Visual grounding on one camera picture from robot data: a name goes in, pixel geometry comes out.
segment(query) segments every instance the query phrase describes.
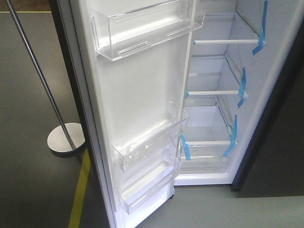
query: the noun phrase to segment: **gray floor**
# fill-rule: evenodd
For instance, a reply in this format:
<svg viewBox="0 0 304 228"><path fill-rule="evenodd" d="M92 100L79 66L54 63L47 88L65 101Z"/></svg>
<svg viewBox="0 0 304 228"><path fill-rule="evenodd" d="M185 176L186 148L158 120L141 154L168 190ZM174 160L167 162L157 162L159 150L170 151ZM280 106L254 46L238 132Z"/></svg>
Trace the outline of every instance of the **gray floor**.
<svg viewBox="0 0 304 228"><path fill-rule="evenodd" d="M21 22L66 122L78 122L51 14ZM0 14L0 227L68 226L81 166L46 138L56 116L9 14ZM98 183L90 172L80 227L104 228ZM304 197L238 199L229 186L176 188L138 228L302 228Z"/></svg>

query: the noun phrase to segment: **dark refrigerator side panel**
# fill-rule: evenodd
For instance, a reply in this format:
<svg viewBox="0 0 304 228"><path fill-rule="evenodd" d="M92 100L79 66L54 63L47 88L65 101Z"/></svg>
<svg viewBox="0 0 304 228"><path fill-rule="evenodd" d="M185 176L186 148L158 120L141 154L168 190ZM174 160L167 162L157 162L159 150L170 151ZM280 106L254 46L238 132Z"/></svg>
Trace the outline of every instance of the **dark refrigerator side panel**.
<svg viewBox="0 0 304 228"><path fill-rule="evenodd" d="M304 195L304 23L232 183L239 197Z"/></svg>
<svg viewBox="0 0 304 228"><path fill-rule="evenodd" d="M102 227L114 227L114 218L111 214L111 203L109 202L110 193L107 190L105 180L105 174L101 171L103 169L102 162L99 163L99 167L96 166L96 158L94 154L99 154L102 151L98 143L97 132L95 128L95 121L90 103L88 88L86 85L86 77L84 73L83 63L80 56L80 50L76 35L76 30L73 22L73 15L68 0L49 0L49 4L52 10L52 16L56 27L61 51L66 65L67 74L71 84L71 88L74 95L79 119L82 125L83 133L85 136L85 145L88 149L90 160L91 160L91 180L88 184L92 184L94 189L95 201L93 205L90 205L88 212L82 214L81 220L88 221L87 223L93 226L102 224ZM96 187L97 184L102 183L102 187ZM91 218L91 212L98 211L100 214L94 220Z"/></svg>

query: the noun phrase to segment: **refrigerator door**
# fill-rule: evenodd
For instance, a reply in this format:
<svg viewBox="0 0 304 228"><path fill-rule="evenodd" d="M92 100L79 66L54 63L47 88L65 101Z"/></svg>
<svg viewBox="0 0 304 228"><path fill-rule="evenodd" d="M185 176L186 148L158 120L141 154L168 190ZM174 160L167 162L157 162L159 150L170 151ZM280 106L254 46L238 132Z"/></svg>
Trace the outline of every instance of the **refrigerator door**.
<svg viewBox="0 0 304 228"><path fill-rule="evenodd" d="M128 9L131 17L119 14L114 22L110 18L112 13L109 13L105 25L111 32L126 20L131 22L130 28L134 26L134 20L140 23L138 27L116 36L108 34L112 52L118 54L123 49L114 47L113 40L127 37L117 43L127 45L131 50L118 59L112 58L107 48L96 48L96 31L104 24L102 17L97 17L92 10L101 12L100 2L57 0L52 5L59 9L61 24L56 26L57 29L63 26L70 55L65 60L72 68L69 77L75 98L79 98L76 101L78 111L82 116L87 144L91 147L91 159L97 169L110 227L134 228L174 194L173 181L181 166L178 138L188 120L182 103L191 46L190 31L194 28L168 33L170 39L149 48L139 50L136 47L134 51L130 43L135 39L134 32L144 30L146 39L147 34L154 36L151 29L153 32L176 29L172 24L160 28L159 21L156 26L151 22L154 17L145 17L141 10L152 9L150 13L158 15L154 6L163 9L164 5L172 3L174 7L165 8L160 16L165 12L170 15L169 19L176 19L176 7L184 9L186 6L187 9L203 1L174 0L164 5L160 4L163 1L157 0L134 1L136 7L138 4L141 7L145 4L152 6L140 8L142 14L139 15L138 11ZM183 20L183 15L191 13L179 14L178 21ZM190 20L200 18L192 15ZM141 20L149 22L148 31L143 28Z"/></svg>

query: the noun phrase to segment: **display stand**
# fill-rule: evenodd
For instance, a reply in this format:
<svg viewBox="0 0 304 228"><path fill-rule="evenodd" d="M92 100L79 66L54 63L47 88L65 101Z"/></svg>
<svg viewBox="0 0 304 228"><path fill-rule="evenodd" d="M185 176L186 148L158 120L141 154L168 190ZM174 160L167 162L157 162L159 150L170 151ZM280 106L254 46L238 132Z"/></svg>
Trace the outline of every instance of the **display stand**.
<svg viewBox="0 0 304 228"><path fill-rule="evenodd" d="M53 98L53 95L48 87L48 84L46 82L46 79L42 73L42 70L40 68L40 65L34 55L34 52L30 46L30 43L26 37L26 34L23 30L23 27L19 21L19 18L16 14L15 9L13 8L11 1L6 0L6 4L10 10L10 14L16 24L16 27L18 29L18 32L22 38L22 41L28 51L28 54L34 64L34 67L39 75L39 78L42 82L42 85L47 93L47 96L54 108L54 111L56 113L56 116L60 122L60 126L56 127L48 136L47 143L49 148L53 152L57 153L71 153L79 149L82 145L85 143L85 138L82 132L81 124L79 123L67 123L64 124L64 121L61 117L61 114L59 112L59 109L55 103L55 100Z"/></svg>

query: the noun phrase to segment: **open refrigerator door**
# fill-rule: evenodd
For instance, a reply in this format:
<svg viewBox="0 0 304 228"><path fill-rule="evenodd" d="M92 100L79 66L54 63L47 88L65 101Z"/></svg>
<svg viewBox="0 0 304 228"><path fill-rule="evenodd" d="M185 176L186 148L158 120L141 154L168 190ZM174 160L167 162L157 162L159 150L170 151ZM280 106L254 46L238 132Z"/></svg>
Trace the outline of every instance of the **open refrigerator door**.
<svg viewBox="0 0 304 228"><path fill-rule="evenodd" d="M192 31L204 0L70 2L114 226L134 228L174 194Z"/></svg>

